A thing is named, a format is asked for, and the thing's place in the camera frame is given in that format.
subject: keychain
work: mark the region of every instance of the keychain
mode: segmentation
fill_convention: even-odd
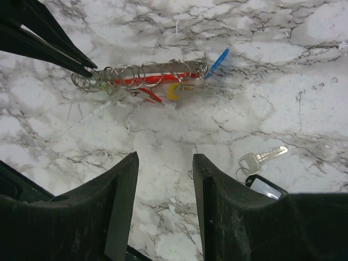
[[[149,61],[140,66],[117,65],[102,71],[90,70],[91,78],[73,73],[71,80],[84,92],[105,91],[113,96],[123,88],[133,97],[164,105],[164,100],[176,102],[199,85],[204,86],[228,52],[226,49],[210,70],[204,53],[203,58],[189,61],[172,59],[163,64]]]

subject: blue plastic stick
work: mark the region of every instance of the blue plastic stick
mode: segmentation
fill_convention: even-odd
[[[220,66],[224,58],[228,55],[229,49],[227,48],[222,55],[216,60],[216,62],[212,65],[212,68],[210,68],[210,72],[208,72],[205,76],[205,79],[208,79],[210,76],[213,75],[214,71]]]

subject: marble surface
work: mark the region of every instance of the marble surface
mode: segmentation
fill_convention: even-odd
[[[348,191],[348,2],[83,0],[44,3],[100,68],[172,58],[223,66],[179,109],[83,94],[70,72],[0,53],[0,159],[54,194],[137,151],[129,244],[153,260],[202,260],[191,165],[287,145],[261,175],[297,192]]]

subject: silver key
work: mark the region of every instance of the silver key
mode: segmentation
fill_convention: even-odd
[[[257,155],[250,152],[239,157],[238,163],[240,167],[242,168],[241,170],[243,171],[245,175],[252,176],[261,172],[261,165],[265,161],[273,159],[287,152],[288,152],[288,148],[283,146],[276,148],[272,152],[266,152],[266,153],[261,153]]]

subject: key head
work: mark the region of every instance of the key head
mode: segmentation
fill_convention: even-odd
[[[254,153],[247,153],[239,157],[238,163],[244,175],[252,176],[261,172],[261,166]]]

